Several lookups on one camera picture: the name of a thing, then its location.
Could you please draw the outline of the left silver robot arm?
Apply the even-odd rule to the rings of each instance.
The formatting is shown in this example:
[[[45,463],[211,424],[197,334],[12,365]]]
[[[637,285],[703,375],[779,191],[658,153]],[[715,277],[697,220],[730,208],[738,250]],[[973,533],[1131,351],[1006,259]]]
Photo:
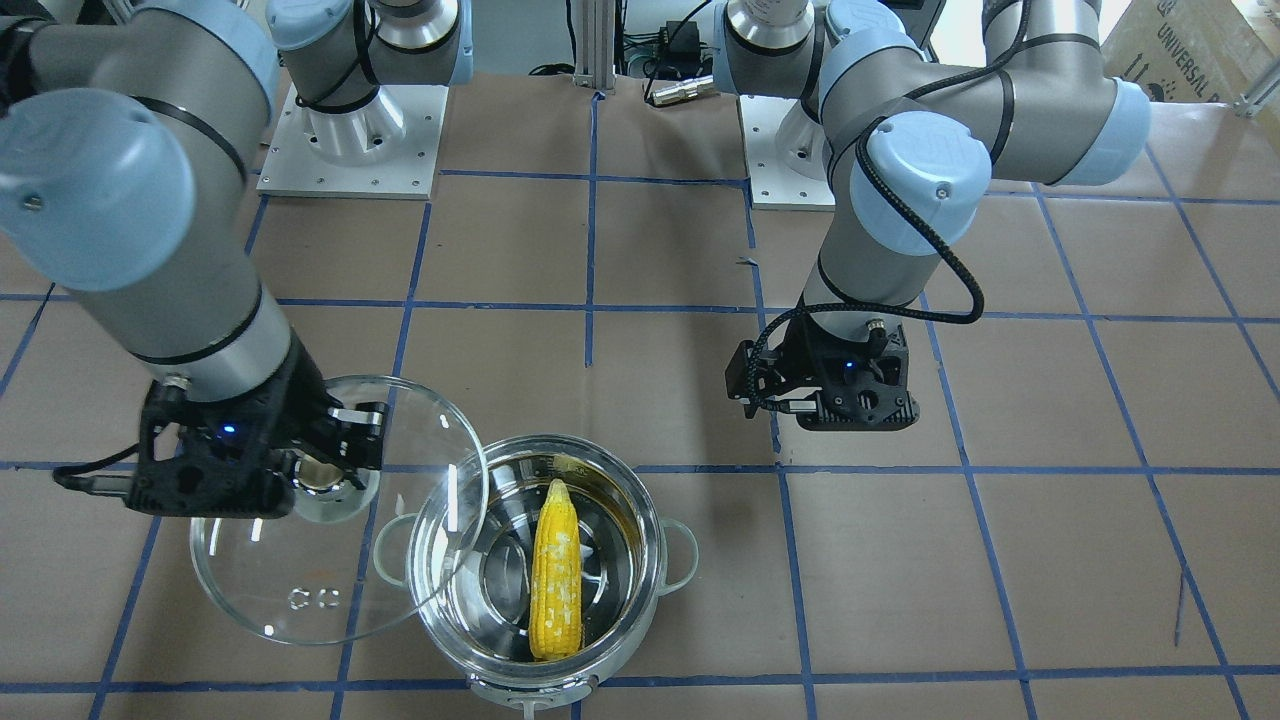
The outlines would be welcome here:
[[[1115,181],[1151,100],[1105,74],[1097,1],[988,1],[977,68],[929,60],[881,1],[724,1],[714,18],[716,86],[797,101],[835,200],[796,306],[736,348],[727,395],[808,430],[908,428],[902,322],[980,318],[954,245],[989,183]]]

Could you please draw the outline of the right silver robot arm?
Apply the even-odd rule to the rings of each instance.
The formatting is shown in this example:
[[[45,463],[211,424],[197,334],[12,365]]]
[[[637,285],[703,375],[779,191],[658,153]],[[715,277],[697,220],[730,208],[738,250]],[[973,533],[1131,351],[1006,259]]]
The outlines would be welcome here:
[[[3,4],[3,232],[154,377],[137,441],[59,486],[174,518],[374,500],[387,405],[332,396],[229,224],[280,68],[325,159],[379,161],[404,135],[387,86],[466,83],[472,54],[467,1],[270,1],[264,24],[146,1],[118,26]]]

